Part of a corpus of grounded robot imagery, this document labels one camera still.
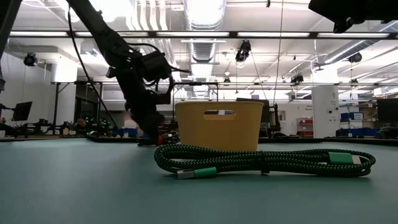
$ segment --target metal connector tip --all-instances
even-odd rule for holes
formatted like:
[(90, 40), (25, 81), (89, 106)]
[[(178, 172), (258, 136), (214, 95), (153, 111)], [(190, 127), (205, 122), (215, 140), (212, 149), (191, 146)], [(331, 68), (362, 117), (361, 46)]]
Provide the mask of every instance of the metal connector tip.
[(191, 179), (195, 177), (195, 172), (193, 169), (190, 170), (179, 170), (177, 171), (177, 178), (179, 180)]
[(360, 165), (361, 158), (359, 158), (359, 156), (353, 156), (353, 162), (354, 162), (354, 164)]

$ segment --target tabletop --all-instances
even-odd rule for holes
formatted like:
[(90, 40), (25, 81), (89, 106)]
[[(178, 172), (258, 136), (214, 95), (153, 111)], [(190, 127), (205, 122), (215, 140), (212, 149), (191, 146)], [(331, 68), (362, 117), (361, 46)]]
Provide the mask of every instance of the tabletop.
[(398, 223), (398, 147), (324, 142), (376, 164), (354, 179), (233, 172), (177, 180), (155, 147), (86, 139), (0, 142), (0, 223)]

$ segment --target basket handle hole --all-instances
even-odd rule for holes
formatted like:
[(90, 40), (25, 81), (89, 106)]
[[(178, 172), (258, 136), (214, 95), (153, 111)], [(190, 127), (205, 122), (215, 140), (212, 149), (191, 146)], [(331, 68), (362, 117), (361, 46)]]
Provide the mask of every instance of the basket handle hole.
[(233, 120), (236, 113), (233, 110), (206, 110), (203, 117), (207, 120)]

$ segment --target monitor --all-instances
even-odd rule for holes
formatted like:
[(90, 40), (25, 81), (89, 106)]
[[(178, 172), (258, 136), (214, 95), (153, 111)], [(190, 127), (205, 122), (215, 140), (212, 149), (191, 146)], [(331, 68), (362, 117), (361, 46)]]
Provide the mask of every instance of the monitor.
[(270, 123), (271, 121), (271, 112), (269, 111), (269, 101), (268, 100), (256, 100), (256, 99), (247, 99), (247, 98), (237, 98), (236, 101), (240, 102), (260, 102), (263, 103), (262, 114), (261, 114), (261, 122), (262, 123)]
[(18, 103), (14, 109), (14, 115), (12, 116), (14, 121), (27, 121), (29, 118), (30, 108), (32, 102)]
[(377, 100), (377, 114), (381, 122), (398, 122), (398, 99)]

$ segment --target braided cable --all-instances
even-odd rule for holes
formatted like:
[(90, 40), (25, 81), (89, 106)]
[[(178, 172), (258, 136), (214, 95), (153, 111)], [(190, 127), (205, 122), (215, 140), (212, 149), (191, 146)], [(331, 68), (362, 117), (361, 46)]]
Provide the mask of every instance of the braided cable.
[[(329, 152), (359, 156), (361, 163), (330, 164)], [(160, 146), (154, 159), (161, 169), (174, 174), (185, 169), (215, 167), (217, 172), (260, 170), (261, 173), (280, 171), (329, 177), (365, 176), (370, 174), (371, 166), (376, 162), (376, 158), (368, 153), (342, 149), (229, 152), (183, 144)]]

